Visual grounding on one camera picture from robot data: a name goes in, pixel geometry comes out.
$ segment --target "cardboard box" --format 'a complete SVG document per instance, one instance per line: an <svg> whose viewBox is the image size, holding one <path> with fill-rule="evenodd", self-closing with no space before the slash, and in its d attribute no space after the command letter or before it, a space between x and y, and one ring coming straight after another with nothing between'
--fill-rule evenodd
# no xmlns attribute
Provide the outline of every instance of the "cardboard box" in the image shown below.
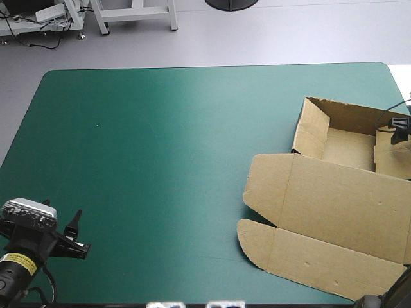
<svg viewBox="0 0 411 308"><path fill-rule="evenodd" d="M398 279L411 263L411 182L374 172L380 114L308 98L294 154L254 157L244 202L274 224L238 223L256 266L352 300L383 294ZM383 122L393 116L404 115Z"/></svg>
<svg viewBox="0 0 411 308"><path fill-rule="evenodd" d="M391 133L376 134L375 122L382 112L328 99L306 98L295 131L293 152L344 166L411 178L411 142L392 146ZM380 123L407 116L387 112Z"/></svg>

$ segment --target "power strip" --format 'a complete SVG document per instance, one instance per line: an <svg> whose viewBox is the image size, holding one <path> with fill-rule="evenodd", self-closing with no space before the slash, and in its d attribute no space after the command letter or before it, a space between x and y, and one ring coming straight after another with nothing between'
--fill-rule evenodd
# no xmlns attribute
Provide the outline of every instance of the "power strip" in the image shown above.
<svg viewBox="0 0 411 308"><path fill-rule="evenodd" d="M66 14L66 8L63 3L45 8L44 10L36 12L36 21L44 22L51 19L64 16Z"/></svg>

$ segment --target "gray floor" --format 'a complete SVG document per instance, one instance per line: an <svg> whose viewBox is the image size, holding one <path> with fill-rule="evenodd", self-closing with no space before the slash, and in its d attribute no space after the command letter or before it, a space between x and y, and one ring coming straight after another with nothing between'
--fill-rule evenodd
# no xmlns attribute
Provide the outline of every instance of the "gray floor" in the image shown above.
<svg viewBox="0 0 411 308"><path fill-rule="evenodd" d="M103 1L107 8L129 3ZM141 21L112 24L111 35L102 37L90 14L84 42L71 33L55 51L0 46L0 163L42 75L53 69L411 64L411 0L259 0L234 13L214 10L203 0L176 4L178 31L170 31L166 21Z"/></svg>

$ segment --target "black cable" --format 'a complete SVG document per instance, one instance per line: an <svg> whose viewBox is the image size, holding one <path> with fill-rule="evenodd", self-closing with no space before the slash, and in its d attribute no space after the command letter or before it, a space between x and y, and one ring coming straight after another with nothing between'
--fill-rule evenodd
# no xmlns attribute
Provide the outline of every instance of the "black cable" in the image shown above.
<svg viewBox="0 0 411 308"><path fill-rule="evenodd" d="M0 11L0 12L4 15L4 17L2 17L2 19L13 18L13 19L22 19L24 21L32 22L34 24L42 24L43 23L43 22L37 22L34 19L26 18L26 17L23 17L23 16L10 15L10 14L4 13L2 11Z"/></svg>
<svg viewBox="0 0 411 308"><path fill-rule="evenodd" d="M44 305L50 304L50 302L49 302L48 299L46 298L46 295L44 294L44 291L43 291L41 288L39 288L39 287L31 287L31 288L27 289L27 292L32 292L32 291L36 291L36 292L39 294L40 299L41 299L41 301L42 301L42 303L43 303Z"/></svg>
<svg viewBox="0 0 411 308"><path fill-rule="evenodd" d="M72 25L72 24L73 24L73 22L70 21L69 28L68 28L67 30L65 30L65 29L63 28L63 30L62 30L59 38L58 38L58 41L57 41L57 45L56 45L56 46L54 46L54 47L48 47L48 46L45 46L45 45L28 44L28 47L43 47L43 48L46 48L46 49L48 49L48 50L54 50L54 49L58 48L58 47L60 46L60 43L61 43L62 39L63 39L63 33L64 33L64 32L68 32L68 31L71 29L71 25Z"/></svg>
<svg viewBox="0 0 411 308"><path fill-rule="evenodd" d="M19 39L17 38L17 36L14 34L13 29L12 29L12 27L10 26L10 23L8 22L8 18L9 18L9 17L7 17L6 14L4 14L2 11L0 11L0 13L5 17L6 22L7 22L7 26L8 26L8 28L10 29L10 32L12 33L13 39L14 39L15 41L17 41L18 43L22 44L23 46L28 47L27 44L25 44L25 43L23 43L21 40L19 40Z"/></svg>
<svg viewBox="0 0 411 308"><path fill-rule="evenodd" d="M23 46L25 46L25 47L42 47L42 48L45 48L45 49L48 49L48 50L54 50L54 49L56 49L56 48L58 48L58 47L60 46L60 43L61 43L61 41L62 41L62 39L63 39L63 32L69 31L69 30L71 29L71 25L73 24L73 22L70 21L69 28L68 28L67 30L65 30L65 27L63 28L62 33L60 34L60 37L58 38L57 45L54 46L54 47L48 47L48 46L40 45L40 44L25 44L24 42L22 42L22 41L17 37L17 35L14 34L13 29L12 29L12 27L10 26L10 23L8 22L8 19L9 19L9 18L12 18L12 16L11 16L11 15L8 15L8 14L5 14L5 13L2 12L2 11L0 11L0 13L3 15L3 19L6 20L7 26L8 26L8 28L10 29L10 32L11 32L11 34L12 34L13 39L14 39L16 42L20 43L21 45L23 45ZM48 25L48 24L45 24L43 27L41 27L41 28L40 28L40 31L41 31L45 26L47 26L47 25Z"/></svg>
<svg viewBox="0 0 411 308"><path fill-rule="evenodd" d="M50 304L56 303L57 302L57 285L56 285L56 280L54 279L54 277L52 276L52 274L50 273L50 271L48 270L47 266L44 265L43 268L43 273L46 274L49 283L51 285L51 289L53 290L53 299L51 300Z"/></svg>
<svg viewBox="0 0 411 308"><path fill-rule="evenodd" d="M398 104L395 104L394 106L392 106L392 107L384 110L384 111L381 113L380 117L379 117L379 118L377 119L377 121L375 122L375 129L376 129L377 131L379 131L379 132L382 132L382 133L394 133L395 130L382 130L382 129L379 127L379 126L380 126L380 121L381 121L382 117L383 117L388 111L390 111L390 110L392 110L392 109L394 109L394 108L402 105L403 103L406 103L407 101L411 101L411 99L408 99L408 100L406 100L406 101L402 101L402 102L400 102L400 103L398 103Z"/></svg>

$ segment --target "yellow warning label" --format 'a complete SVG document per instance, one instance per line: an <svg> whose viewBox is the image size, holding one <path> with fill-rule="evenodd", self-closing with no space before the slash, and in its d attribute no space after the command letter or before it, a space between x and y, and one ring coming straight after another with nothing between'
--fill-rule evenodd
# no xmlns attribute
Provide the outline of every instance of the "yellow warning label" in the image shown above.
<svg viewBox="0 0 411 308"><path fill-rule="evenodd" d="M37 271L36 264L29 257L22 255L21 253L7 253L0 259L0 262L3 261L10 261L20 264L28 270L31 276L33 276Z"/></svg>

